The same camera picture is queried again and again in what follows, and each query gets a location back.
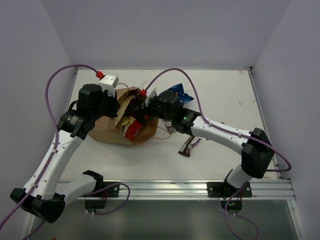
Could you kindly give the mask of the blue snack bag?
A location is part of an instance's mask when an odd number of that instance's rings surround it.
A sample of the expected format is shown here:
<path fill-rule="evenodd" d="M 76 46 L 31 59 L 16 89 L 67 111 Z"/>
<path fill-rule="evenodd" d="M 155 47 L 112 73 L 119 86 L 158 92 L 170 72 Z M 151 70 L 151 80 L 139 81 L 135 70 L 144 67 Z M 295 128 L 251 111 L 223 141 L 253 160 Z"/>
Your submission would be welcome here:
<path fill-rule="evenodd" d="M 179 97 L 180 99 L 180 102 L 182 104 L 186 104 L 186 103 L 189 103 L 191 101 L 194 100 L 194 98 L 190 95 L 188 95 L 185 90 L 184 90 L 184 87 L 183 87 L 183 84 L 182 83 L 179 83 L 179 84 L 176 84 L 174 86 L 171 86 L 170 88 L 164 90 L 163 92 L 161 92 L 159 94 L 159 96 L 161 97 L 162 95 L 164 95 L 166 92 L 174 92 L 174 94 L 176 96 Z"/>

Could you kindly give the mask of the brown chocolate bar wrapper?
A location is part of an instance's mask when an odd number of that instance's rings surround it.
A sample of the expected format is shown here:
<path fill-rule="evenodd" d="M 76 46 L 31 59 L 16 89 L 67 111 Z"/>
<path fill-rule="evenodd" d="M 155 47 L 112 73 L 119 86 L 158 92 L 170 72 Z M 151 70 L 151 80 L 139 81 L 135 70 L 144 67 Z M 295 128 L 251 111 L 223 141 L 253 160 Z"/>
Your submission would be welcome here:
<path fill-rule="evenodd" d="M 164 125 L 169 133 L 172 134 L 176 131 L 171 123 L 168 122 L 168 123 L 165 123 Z"/>

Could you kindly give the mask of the brown paper bag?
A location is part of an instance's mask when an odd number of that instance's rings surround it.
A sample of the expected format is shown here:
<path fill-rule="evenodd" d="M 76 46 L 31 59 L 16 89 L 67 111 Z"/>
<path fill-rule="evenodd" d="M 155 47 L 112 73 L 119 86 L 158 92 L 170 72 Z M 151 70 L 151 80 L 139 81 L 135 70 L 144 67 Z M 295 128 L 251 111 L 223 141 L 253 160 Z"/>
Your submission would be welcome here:
<path fill-rule="evenodd" d="M 171 133 L 165 130 L 163 127 L 159 127 L 159 119 L 148 120 L 146 118 L 146 125 L 135 134 L 133 141 L 130 141 L 125 137 L 125 134 L 117 130 L 116 126 L 123 117 L 132 117 L 126 114 L 126 109 L 133 103 L 135 94 L 138 93 L 137 87 L 127 87 L 117 89 L 117 100 L 120 104 L 120 108 L 117 111 L 117 117 L 110 118 L 103 116 L 95 122 L 95 127 L 89 132 L 89 136 L 100 143 L 117 144 L 124 146 L 135 146 L 147 142 L 150 139 L 156 139 L 156 132 L 158 129 L 165 131 L 168 136 L 171 137 Z"/>

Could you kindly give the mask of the red chip bag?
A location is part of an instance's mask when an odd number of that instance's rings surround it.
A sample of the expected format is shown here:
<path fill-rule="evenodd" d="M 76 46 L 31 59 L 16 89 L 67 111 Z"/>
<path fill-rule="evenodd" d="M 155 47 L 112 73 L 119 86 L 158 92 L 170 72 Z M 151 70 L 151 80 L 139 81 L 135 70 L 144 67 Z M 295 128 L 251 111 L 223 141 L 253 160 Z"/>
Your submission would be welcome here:
<path fill-rule="evenodd" d="M 134 120 L 132 124 L 129 125 L 125 132 L 125 137 L 129 139 L 131 142 L 134 140 L 134 136 L 138 133 L 138 131 L 142 128 L 142 124 Z"/>

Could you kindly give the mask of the brown purple chocolate bar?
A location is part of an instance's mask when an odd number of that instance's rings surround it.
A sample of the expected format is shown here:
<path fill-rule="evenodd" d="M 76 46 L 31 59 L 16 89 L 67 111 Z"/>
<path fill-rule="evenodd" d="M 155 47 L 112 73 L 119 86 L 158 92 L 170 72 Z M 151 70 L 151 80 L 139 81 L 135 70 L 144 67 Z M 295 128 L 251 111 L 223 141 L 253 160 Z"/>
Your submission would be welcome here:
<path fill-rule="evenodd" d="M 198 143 L 201 142 L 201 138 L 190 136 L 182 145 L 182 147 L 179 149 L 178 154 L 184 156 L 184 157 L 190 157 L 191 156 L 191 150 L 194 148 Z"/>

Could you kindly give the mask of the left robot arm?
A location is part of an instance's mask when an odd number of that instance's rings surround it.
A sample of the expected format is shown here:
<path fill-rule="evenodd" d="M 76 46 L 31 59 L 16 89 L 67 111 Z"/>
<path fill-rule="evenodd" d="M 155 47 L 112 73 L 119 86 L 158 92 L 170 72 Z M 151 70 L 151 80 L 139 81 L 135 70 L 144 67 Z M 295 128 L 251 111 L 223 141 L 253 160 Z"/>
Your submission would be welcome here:
<path fill-rule="evenodd" d="M 103 193 L 103 176 L 87 170 L 80 178 L 59 185 L 60 177 L 77 148 L 101 117 L 115 118 L 120 104 L 114 86 L 85 84 L 57 124 L 56 136 L 30 180 L 14 188 L 10 198 L 26 212 L 48 222 L 55 222 L 65 207 L 79 197 Z"/>

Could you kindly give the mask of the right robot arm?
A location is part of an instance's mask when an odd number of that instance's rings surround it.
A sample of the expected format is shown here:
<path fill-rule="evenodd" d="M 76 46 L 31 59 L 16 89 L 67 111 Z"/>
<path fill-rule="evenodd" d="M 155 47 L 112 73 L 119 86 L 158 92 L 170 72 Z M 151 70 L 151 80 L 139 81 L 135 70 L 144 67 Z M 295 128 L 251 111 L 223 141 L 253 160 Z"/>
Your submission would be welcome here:
<path fill-rule="evenodd" d="M 213 141 L 241 156 L 240 164 L 230 170 L 221 186 L 216 187 L 220 197 L 235 196 L 248 181 L 265 175 L 274 153 L 269 149 L 271 143 L 262 129 L 247 131 L 209 122 L 199 112 L 185 108 L 173 92 L 147 96 L 141 90 L 133 99 L 129 109 L 143 126 L 147 121 L 159 118 L 170 122 L 178 133 Z"/>

